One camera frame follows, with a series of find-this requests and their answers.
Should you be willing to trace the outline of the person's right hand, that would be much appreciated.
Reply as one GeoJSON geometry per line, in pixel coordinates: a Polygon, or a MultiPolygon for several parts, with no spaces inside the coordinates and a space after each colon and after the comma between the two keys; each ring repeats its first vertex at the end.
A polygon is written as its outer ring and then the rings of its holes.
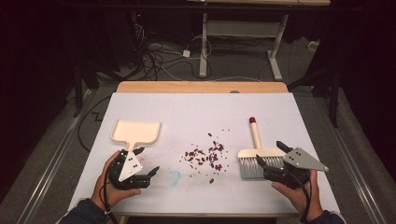
{"type": "Polygon", "coordinates": [[[305,218],[307,222],[313,221],[324,213],[319,198],[318,173],[314,170],[311,170],[310,173],[310,182],[304,185],[304,189],[290,189],[279,182],[273,182],[271,184],[274,189],[289,199],[292,206],[301,215],[304,214],[305,208],[307,207],[305,193],[308,193],[310,197],[310,206],[305,218]]]}

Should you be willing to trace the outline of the white table cover sheet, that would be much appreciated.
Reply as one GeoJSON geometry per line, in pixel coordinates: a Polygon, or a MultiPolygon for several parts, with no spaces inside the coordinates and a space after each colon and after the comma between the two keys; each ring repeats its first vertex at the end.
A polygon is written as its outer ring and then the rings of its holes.
{"type": "Polygon", "coordinates": [[[91,196],[104,163],[121,143],[111,138],[118,120],[161,123],[157,141],[139,158],[144,170],[160,166],[142,193],[118,203],[116,214],[133,216],[293,217],[289,200],[266,180],[244,180],[237,154],[253,146],[249,119],[257,120],[262,145],[277,141],[316,153],[295,99],[290,93],[115,93],[71,200],[91,196]],[[189,178],[178,162],[182,150],[217,133],[229,150],[230,167],[213,184],[189,178]]]}

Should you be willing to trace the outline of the person's left hand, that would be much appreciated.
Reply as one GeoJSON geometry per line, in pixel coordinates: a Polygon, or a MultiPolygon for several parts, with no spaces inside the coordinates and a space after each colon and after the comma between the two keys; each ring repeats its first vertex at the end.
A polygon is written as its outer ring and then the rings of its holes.
{"type": "Polygon", "coordinates": [[[91,200],[104,211],[109,211],[120,201],[141,193],[140,189],[115,189],[111,184],[107,183],[107,168],[119,155],[120,151],[118,150],[106,161],[102,173],[97,178],[91,196],[91,200]]]}

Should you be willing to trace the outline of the cream plastic dustpan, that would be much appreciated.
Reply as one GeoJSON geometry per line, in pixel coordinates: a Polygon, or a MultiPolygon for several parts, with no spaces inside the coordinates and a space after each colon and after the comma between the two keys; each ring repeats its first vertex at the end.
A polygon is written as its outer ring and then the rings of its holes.
{"type": "Polygon", "coordinates": [[[160,122],[118,120],[111,134],[115,142],[124,143],[130,151],[140,145],[153,144],[161,129],[160,122]]]}

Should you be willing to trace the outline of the white metal desk frame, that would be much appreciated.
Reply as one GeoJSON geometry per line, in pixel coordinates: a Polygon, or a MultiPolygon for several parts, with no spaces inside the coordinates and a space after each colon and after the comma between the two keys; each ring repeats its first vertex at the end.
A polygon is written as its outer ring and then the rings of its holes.
{"type": "MultiPolygon", "coordinates": [[[[289,9],[298,7],[327,7],[331,0],[188,0],[200,4],[202,7],[213,7],[215,4],[221,7],[231,7],[237,5],[247,5],[248,7],[285,7],[289,9]]],[[[208,13],[203,13],[203,24],[199,77],[208,77],[209,62],[208,57],[212,50],[212,45],[208,38],[210,36],[236,36],[236,37],[258,37],[273,38],[275,40],[272,49],[266,51],[268,63],[276,81],[283,79],[279,70],[276,55],[281,39],[287,26],[289,14],[283,13],[278,21],[249,21],[248,19],[221,20],[208,17],[208,13]]]]}

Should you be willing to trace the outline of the cream brush with grey bristles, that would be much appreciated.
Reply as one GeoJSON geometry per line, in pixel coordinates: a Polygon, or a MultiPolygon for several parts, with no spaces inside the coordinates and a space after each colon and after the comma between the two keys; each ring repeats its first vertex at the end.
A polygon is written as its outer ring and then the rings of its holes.
{"type": "Polygon", "coordinates": [[[278,148],[262,149],[261,137],[256,120],[249,119],[253,149],[242,149],[238,152],[240,175],[243,179],[263,178],[263,169],[256,161],[256,156],[262,157],[270,167],[282,168],[285,153],[278,148]]]}

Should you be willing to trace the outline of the black metal stand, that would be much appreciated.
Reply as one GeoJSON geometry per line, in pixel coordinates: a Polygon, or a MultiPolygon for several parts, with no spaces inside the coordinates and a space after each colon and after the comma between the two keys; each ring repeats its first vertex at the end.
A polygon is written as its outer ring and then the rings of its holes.
{"type": "Polygon", "coordinates": [[[292,91],[300,86],[310,86],[311,92],[315,97],[326,97],[329,99],[328,116],[332,126],[337,128],[337,107],[340,86],[339,70],[331,68],[330,66],[325,66],[311,75],[307,75],[297,81],[291,82],[287,86],[287,89],[292,91]]]}

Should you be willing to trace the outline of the metal floor rail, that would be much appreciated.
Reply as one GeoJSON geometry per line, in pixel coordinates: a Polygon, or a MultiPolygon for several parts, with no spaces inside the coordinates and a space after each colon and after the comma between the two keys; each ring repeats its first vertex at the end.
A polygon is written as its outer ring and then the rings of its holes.
{"type": "Polygon", "coordinates": [[[346,173],[344,178],[339,175],[332,178],[336,193],[342,195],[337,201],[344,216],[349,223],[390,224],[392,179],[348,108],[347,101],[341,99],[337,127],[329,119],[327,101],[317,98],[316,103],[346,173]]]}
{"type": "Polygon", "coordinates": [[[77,130],[77,126],[82,121],[82,114],[87,111],[88,104],[92,102],[92,98],[95,95],[95,91],[86,90],[82,102],[85,103],[78,111],[78,113],[72,118],[71,124],[67,128],[61,142],[56,147],[56,150],[52,154],[52,158],[49,161],[43,175],[40,177],[35,190],[30,197],[28,203],[24,207],[17,224],[31,224],[35,217],[35,214],[42,203],[44,197],[47,194],[48,189],[56,176],[58,169],[64,159],[64,155],[68,149],[68,145],[77,130]]]}

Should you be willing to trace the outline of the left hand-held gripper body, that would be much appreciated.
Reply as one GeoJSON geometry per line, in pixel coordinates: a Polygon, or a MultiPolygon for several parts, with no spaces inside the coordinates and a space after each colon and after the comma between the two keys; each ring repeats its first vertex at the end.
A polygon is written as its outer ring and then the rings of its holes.
{"type": "Polygon", "coordinates": [[[150,179],[139,172],[143,169],[132,151],[123,149],[120,155],[108,166],[106,177],[115,189],[146,189],[150,179]]]}

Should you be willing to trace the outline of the scattered red beans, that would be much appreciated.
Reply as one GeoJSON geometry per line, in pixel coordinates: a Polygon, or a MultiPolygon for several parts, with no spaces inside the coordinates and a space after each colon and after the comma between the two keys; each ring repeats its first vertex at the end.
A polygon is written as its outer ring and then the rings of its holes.
{"type": "Polygon", "coordinates": [[[230,167],[229,150],[217,133],[208,131],[200,142],[192,142],[182,150],[178,162],[187,168],[189,178],[203,178],[213,184],[230,167]]]}

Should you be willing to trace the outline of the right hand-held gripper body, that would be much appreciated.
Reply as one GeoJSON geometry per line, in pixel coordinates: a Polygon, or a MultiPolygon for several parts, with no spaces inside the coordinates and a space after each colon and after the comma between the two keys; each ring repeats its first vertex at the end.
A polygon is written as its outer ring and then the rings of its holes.
{"type": "Polygon", "coordinates": [[[263,177],[297,189],[310,180],[310,171],[328,172],[329,168],[300,147],[294,148],[279,161],[262,162],[263,177]]]}

